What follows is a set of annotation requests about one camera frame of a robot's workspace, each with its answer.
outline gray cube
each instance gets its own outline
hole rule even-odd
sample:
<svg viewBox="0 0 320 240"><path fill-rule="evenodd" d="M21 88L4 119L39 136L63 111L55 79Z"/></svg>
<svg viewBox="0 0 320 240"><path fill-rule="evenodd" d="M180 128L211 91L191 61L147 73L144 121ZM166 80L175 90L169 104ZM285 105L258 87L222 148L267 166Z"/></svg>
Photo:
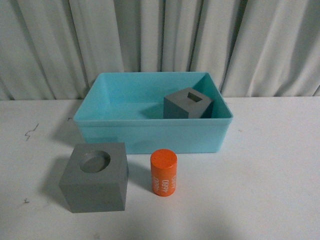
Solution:
<svg viewBox="0 0 320 240"><path fill-rule="evenodd" d="M164 119L209 119L214 101L191 87L164 97Z"/></svg>
<svg viewBox="0 0 320 240"><path fill-rule="evenodd" d="M123 142L78 144L59 187L72 213L123 211L128 174Z"/></svg>

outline white table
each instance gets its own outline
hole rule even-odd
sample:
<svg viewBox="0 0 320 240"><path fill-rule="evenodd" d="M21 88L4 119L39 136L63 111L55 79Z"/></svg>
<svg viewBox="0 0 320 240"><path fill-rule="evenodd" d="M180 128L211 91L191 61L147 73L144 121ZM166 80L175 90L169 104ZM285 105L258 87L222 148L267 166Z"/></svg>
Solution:
<svg viewBox="0 0 320 240"><path fill-rule="evenodd" d="M0 102L1 240L320 239L320 97L226 98L218 153L178 154L176 192L128 155L125 211L71 213L58 182L80 100Z"/></svg>

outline orange cylinder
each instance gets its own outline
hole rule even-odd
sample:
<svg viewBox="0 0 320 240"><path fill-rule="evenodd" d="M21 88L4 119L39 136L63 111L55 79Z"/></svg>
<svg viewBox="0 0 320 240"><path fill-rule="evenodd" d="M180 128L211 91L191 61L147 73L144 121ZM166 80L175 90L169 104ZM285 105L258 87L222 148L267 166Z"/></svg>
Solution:
<svg viewBox="0 0 320 240"><path fill-rule="evenodd" d="M177 155L169 149L159 149L150 158L152 190L161 197L167 197L176 190Z"/></svg>

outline white curtain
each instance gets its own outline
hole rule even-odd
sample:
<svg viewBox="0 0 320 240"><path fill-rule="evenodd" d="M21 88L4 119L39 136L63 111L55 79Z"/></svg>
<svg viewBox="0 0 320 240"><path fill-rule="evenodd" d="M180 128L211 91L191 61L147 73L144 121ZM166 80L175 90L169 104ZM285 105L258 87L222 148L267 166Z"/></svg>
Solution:
<svg viewBox="0 0 320 240"><path fill-rule="evenodd" d="M319 0L0 0L0 100L102 72L209 72L225 97L320 96Z"/></svg>

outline light blue plastic bin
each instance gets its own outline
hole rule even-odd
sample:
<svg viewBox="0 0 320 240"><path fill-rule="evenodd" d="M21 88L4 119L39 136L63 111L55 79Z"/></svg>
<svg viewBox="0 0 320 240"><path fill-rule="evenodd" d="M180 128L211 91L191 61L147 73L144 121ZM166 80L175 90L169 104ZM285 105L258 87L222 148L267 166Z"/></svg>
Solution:
<svg viewBox="0 0 320 240"><path fill-rule="evenodd" d="M212 118L163 119L164 96L191 87L214 100ZM233 114L207 72L102 73L74 116L87 143L124 142L128 154L220 150Z"/></svg>

